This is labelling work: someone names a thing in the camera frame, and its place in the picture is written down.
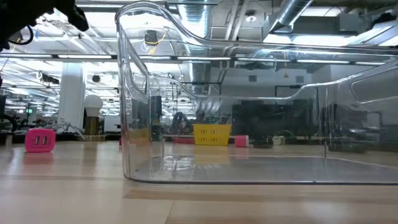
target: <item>pink object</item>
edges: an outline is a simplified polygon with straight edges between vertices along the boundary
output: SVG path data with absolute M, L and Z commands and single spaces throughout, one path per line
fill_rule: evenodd
M 249 136 L 235 136 L 235 147 L 247 147 Z
M 32 128 L 25 137 L 27 152 L 51 152 L 55 146 L 55 131 L 44 128 Z

